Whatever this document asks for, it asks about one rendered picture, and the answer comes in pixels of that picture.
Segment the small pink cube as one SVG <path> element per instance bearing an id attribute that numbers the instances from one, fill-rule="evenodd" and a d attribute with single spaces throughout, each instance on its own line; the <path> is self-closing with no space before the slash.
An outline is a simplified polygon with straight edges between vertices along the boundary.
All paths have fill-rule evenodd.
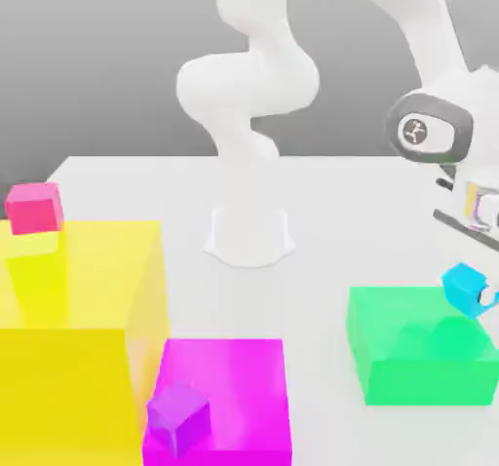
<path id="1" fill-rule="evenodd" d="M 58 185 L 53 182 L 13 185 L 5 210 L 14 235 L 57 232 L 63 225 Z"/>

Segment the large green box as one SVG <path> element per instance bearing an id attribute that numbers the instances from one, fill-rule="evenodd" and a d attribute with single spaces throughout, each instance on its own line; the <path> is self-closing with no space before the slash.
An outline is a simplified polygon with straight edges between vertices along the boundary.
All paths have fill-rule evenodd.
<path id="1" fill-rule="evenodd" d="M 488 406 L 499 349 L 441 287 L 352 287 L 346 332 L 370 406 Z"/>

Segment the large magenta box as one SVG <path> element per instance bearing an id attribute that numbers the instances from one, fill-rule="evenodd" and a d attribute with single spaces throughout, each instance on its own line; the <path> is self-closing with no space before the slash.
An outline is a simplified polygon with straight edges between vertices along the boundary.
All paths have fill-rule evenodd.
<path id="1" fill-rule="evenodd" d="M 153 397 L 172 382 L 209 399 L 211 433 L 175 459 L 146 425 L 143 466 L 291 466 L 282 340 L 170 338 Z"/>

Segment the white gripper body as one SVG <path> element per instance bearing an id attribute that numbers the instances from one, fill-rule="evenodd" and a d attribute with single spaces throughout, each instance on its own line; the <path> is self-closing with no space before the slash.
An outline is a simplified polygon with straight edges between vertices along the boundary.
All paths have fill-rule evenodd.
<path id="1" fill-rule="evenodd" d="M 482 273 L 489 284 L 499 284 L 499 244 L 490 247 L 486 236 L 469 230 L 441 210 L 433 211 L 441 241 L 454 262 L 463 262 Z"/>

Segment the small yellow cube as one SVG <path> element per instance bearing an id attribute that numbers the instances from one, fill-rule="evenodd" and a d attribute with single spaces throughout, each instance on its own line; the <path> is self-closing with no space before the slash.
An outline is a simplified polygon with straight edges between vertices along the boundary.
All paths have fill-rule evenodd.
<path id="1" fill-rule="evenodd" d="M 65 232 L 9 235 L 2 258 L 24 322 L 64 324 L 68 316 Z"/>

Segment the small purple cube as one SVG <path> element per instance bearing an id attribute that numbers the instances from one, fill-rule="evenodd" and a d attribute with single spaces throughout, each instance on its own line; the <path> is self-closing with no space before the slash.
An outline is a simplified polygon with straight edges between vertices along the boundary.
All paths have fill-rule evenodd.
<path id="1" fill-rule="evenodd" d="M 152 437 L 175 459 L 211 433 L 209 399 L 186 383 L 168 383 L 146 409 Z"/>

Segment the small cyan cube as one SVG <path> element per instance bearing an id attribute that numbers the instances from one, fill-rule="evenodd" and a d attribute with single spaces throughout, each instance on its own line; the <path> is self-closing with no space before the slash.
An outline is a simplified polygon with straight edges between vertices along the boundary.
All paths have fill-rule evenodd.
<path id="1" fill-rule="evenodd" d="M 442 274 L 441 279 L 446 300 L 471 319 L 476 319 L 499 305 L 499 287 L 496 286 L 492 286 L 494 303 L 489 306 L 480 305 L 480 292 L 490 284 L 485 275 L 465 263 L 454 265 Z"/>

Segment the large yellow box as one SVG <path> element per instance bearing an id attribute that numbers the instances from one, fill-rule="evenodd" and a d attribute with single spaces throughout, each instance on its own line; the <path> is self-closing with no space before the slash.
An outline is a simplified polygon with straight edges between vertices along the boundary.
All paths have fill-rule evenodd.
<path id="1" fill-rule="evenodd" d="M 68 316 L 26 324 L 0 222 L 0 466 L 142 466 L 169 334 L 161 225 L 68 221 Z"/>

